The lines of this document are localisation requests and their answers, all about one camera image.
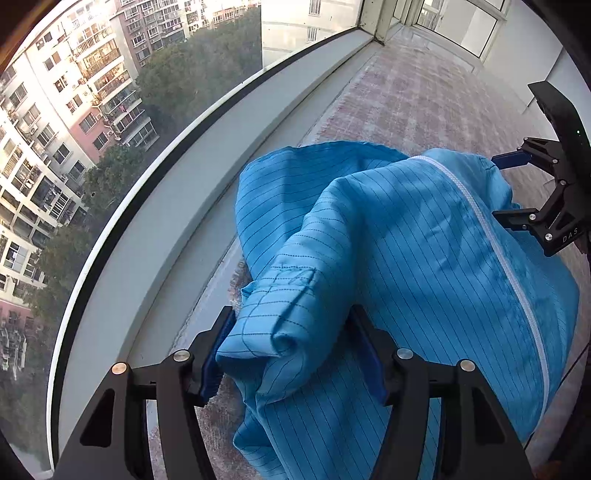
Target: blue garment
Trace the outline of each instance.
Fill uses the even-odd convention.
[[[246,167],[236,223],[254,281],[217,361],[246,404],[234,444],[264,477],[369,477],[389,408],[342,334],[354,303],[428,361],[474,360],[527,438],[560,382],[579,295],[558,256],[493,218],[518,208],[511,197],[489,160],[442,149],[332,142]]]

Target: window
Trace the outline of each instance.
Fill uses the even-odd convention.
[[[68,82],[66,81],[65,75],[62,75],[60,79],[54,83],[54,85],[56,86],[58,92],[61,92],[64,88],[66,88]]]
[[[107,138],[107,136],[105,135],[105,133],[104,132],[101,132],[99,134],[99,136],[96,137],[95,141],[92,142],[92,144],[95,146],[95,148],[97,150],[101,150],[106,145],[106,143],[108,141],[109,141],[109,139]]]
[[[55,137],[55,135],[56,134],[53,131],[53,129],[49,125],[47,125],[43,130],[41,130],[41,133],[37,135],[37,139],[39,140],[39,143],[41,145],[46,147],[47,144],[51,141],[51,139]]]
[[[23,217],[29,219],[33,223],[35,223],[37,221],[37,219],[39,218],[37,215],[35,215],[35,213],[33,213],[33,211],[31,209],[27,208],[26,205],[23,205],[21,207],[21,215]]]
[[[47,70],[51,70],[55,65],[61,61],[60,54],[55,52],[44,63]]]
[[[135,22],[131,22],[129,25],[127,25],[127,30],[129,31],[129,33],[133,33],[135,31],[138,31],[141,26],[141,20],[136,20]]]
[[[94,125],[96,125],[95,114],[91,112],[88,115],[86,115],[84,117],[84,120],[82,120],[82,122],[80,122],[79,125],[84,133],[88,133],[88,130],[90,130]]]
[[[14,78],[17,74],[17,71],[14,69],[12,65],[10,65],[4,73],[0,77],[0,90],[3,89],[8,83]]]
[[[495,28],[496,18],[468,0],[454,0],[454,8],[447,11],[443,10],[445,5],[441,0],[425,0],[417,24],[448,38],[477,57],[482,55]]]
[[[306,38],[306,41],[315,42],[317,34],[318,34],[318,29],[316,27],[308,27],[308,36]]]
[[[144,33],[140,33],[137,37],[134,37],[131,39],[131,43],[134,44],[134,47],[140,46],[145,41],[146,41],[146,35]]]
[[[80,163],[79,161],[77,161],[74,166],[72,167],[72,169],[70,170],[70,177],[72,177],[74,180],[78,181],[80,180],[80,177],[82,176],[82,174],[85,172],[85,168],[84,165],[82,163]]]
[[[60,148],[58,148],[56,152],[53,154],[53,158],[55,158],[58,163],[61,163],[66,159],[66,157],[69,154],[70,150],[68,149],[68,147],[65,144],[61,144]]]
[[[310,0],[310,15],[320,15],[320,0]]]
[[[39,115],[41,115],[41,112],[39,111],[37,106],[33,104],[33,106],[28,110],[28,112],[23,115],[22,119],[25,121],[27,125],[30,126],[35,120],[39,118]]]
[[[14,93],[10,96],[10,101],[14,108],[17,108],[24,98],[27,96],[27,89],[25,88],[25,84],[20,84]]]
[[[4,260],[4,266],[20,273],[28,253],[29,250],[26,248],[21,247],[15,242],[10,242],[10,247],[8,247],[6,259]]]
[[[6,200],[8,203],[10,203],[10,205],[12,205],[14,208],[18,208],[18,206],[21,204],[21,202],[19,202],[15,197],[13,197],[8,190],[4,190],[4,192],[2,192],[2,198]]]
[[[131,7],[131,8],[128,8],[125,12],[123,12],[123,15],[126,20],[130,19],[131,17],[136,16],[137,14],[138,14],[138,7]]]
[[[70,109],[70,113],[74,113],[76,109],[82,105],[82,100],[80,99],[79,95],[74,95],[74,98],[70,100],[67,104],[68,108]]]
[[[143,59],[147,59],[150,56],[150,49],[149,48],[145,48],[139,52],[137,52],[135,54],[135,56],[137,57],[137,59],[139,61],[143,60]]]

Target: zipper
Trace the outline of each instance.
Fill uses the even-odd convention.
[[[453,172],[448,170],[444,165],[440,164],[437,160],[433,160],[432,158],[425,157],[423,155],[418,155],[413,158],[424,160],[424,161],[430,163],[431,165],[433,165],[435,168],[440,170],[447,178],[449,178],[456,185],[456,187],[460,190],[460,192],[462,192],[462,194],[464,195],[464,197],[466,198],[466,200],[470,204],[470,207],[472,207],[472,210],[474,211],[476,218],[478,218],[478,222],[480,223],[480,226],[484,230],[486,237],[488,238],[489,242],[491,243],[492,249],[493,249],[499,263],[501,264],[501,267],[503,268],[503,271],[505,272],[505,275],[507,276],[507,279],[509,280],[511,287],[513,288],[513,291],[515,292],[517,299],[519,300],[519,303],[521,305],[521,308],[523,309],[523,312],[525,313],[525,317],[527,318],[527,321],[530,326],[531,334],[534,337],[535,347],[538,351],[538,358],[540,359],[540,368],[542,370],[542,381],[544,384],[544,399],[542,402],[542,411],[540,413],[540,418],[539,418],[538,423],[535,427],[537,429],[537,427],[540,425],[540,422],[542,420],[542,417],[544,416],[544,413],[546,411],[546,407],[548,405],[548,395],[550,394],[550,370],[548,368],[548,359],[546,357],[544,343],[542,342],[542,335],[540,333],[540,327],[538,325],[537,320],[535,319],[535,314],[534,314],[533,310],[531,309],[531,305],[529,303],[529,300],[527,299],[527,296],[525,295],[523,288],[521,287],[519,281],[517,280],[517,276],[515,275],[515,272],[513,272],[513,269],[511,268],[511,265],[509,264],[509,261],[507,260],[505,254],[501,248],[501,245],[499,244],[499,241],[497,240],[495,234],[493,233],[491,226],[487,223],[480,207],[478,206],[478,204],[474,200],[474,197],[472,196],[472,194],[464,186],[464,184],[453,174]]]

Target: building facade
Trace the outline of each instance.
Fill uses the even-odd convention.
[[[62,1],[0,79],[0,301],[14,306],[27,286],[43,287],[38,250],[82,221],[85,172],[116,142],[147,150],[158,140],[112,4]]]
[[[183,42],[199,28],[244,15],[260,0],[113,0],[111,26],[136,71],[155,51]]]
[[[264,0],[262,65],[357,24],[361,0]]]

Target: building window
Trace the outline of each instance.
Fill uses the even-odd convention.
[[[17,108],[24,98],[27,96],[27,89],[25,88],[25,84],[20,84],[14,93],[10,96],[10,101],[14,108]]]
[[[21,215],[27,219],[29,219],[30,221],[32,221],[33,223],[35,223],[38,219],[38,216],[35,215],[35,213],[26,207],[26,205],[23,205],[21,207]]]
[[[99,136],[96,137],[95,141],[92,142],[92,144],[95,146],[95,148],[97,150],[101,150],[106,145],[106,143],[108,141],[109,141],[109,139],[107,138],[107,136],[105,135],[105,133],[104,132],[101,132],[99,134]]]
[[[82,105],[82,100],[80,99],[79,95],[74,95],[74,98],[70,100],[67,104],[68,108],[70,109],[70,113],[74,113],[76,109]]]
[[[56,133],[53,131],[53,129],[47,125],[43,130],[41,130],[41,133],[37,135],[37,139],[41,145],[46,147],[51,139],[55,137],[55,135]]]
[[[142,26],[142,21],[136,20],[135,22],[131,22],[129,25],[127,25],[127,30],[129,31],[129,33],[133,33],[133,32],[138,31],[141,26]]]
[[[10,82],[14,78],[16,74],[17,72],[12,65],[10,65],[6,70],[4,70],[4,73],[0,77],[0,90],[3,89],[8,84],[8,82]]]
[[[310,15],[320,15],[320,0],[310,0]]]
[[[68,149],[68,147],[65,144],[61,144],[60,148],[58,148],[56,152],[53,154],[53,158],[55,158],[58,163],[61,163],[66,159],[66,157],[69,154],[70,150]]]
[[[138,7],[131,7],[123,12],[123,15],[126,20],[130,19],[131,17],[135,17],[137,14],[138,14]]]
[[[139,47],[145,41],[146,41],[146,35],[144,33],[140,33],[137,37],[134,37],[131,39],[131,43],[134,44],[134,47]]]
[[[150,49],[149,48],[145,48],[145,49],[137,52],[135,54],[135,56],[137,57],[137,59],[139,61],[142,61],[143,59],[147,59],[150,56]]]
[[[23,115],[22,119],[25,121],[27,125],[30,126],[35,120],[39,118],[39,115],[41,115],[41,112],[39,111],[37,106],[33,104],[33,106],[28,110],[28,112]]]
[[[79,161],[77,161],[74,166],[72,167],[72,169],[70,170],[70,177],[72,177],[74,180],[78,181],[80,180],[80,177],[82,176],[82,174],[84,173],[86,169],[84,168],[84,165],[82,163],[80,163]]]
[[[6,259],[4,260],[4,266],[20,273],[28,253],[29,250],[26,248],[21,247],[15,242],[10,242],[10,247],[8,247]]]
[[[88,130],[90,130],[93,126],[96,125],[95,114],[91,112],[88,115],[86,115],[84,117],[84,120],[82,120],[82,122],[80,122],[79,125],[85,134],[88,133]]]
[[[66,88],[68,82],[66,81],[65,75],[62,75],[60,79],[54,83],[54,85],[56,86],[58,92],[61,92],[64,88]]]
[[[47,70],[51,70],[55,65],[57,65],[61,61],[60,54],[55,52],[51,57],[49,57],[45,62],[45,67]]]
[[[308,27],[308,36],[306,41],[315,42],[318,35],[318,29],[316,27]]]

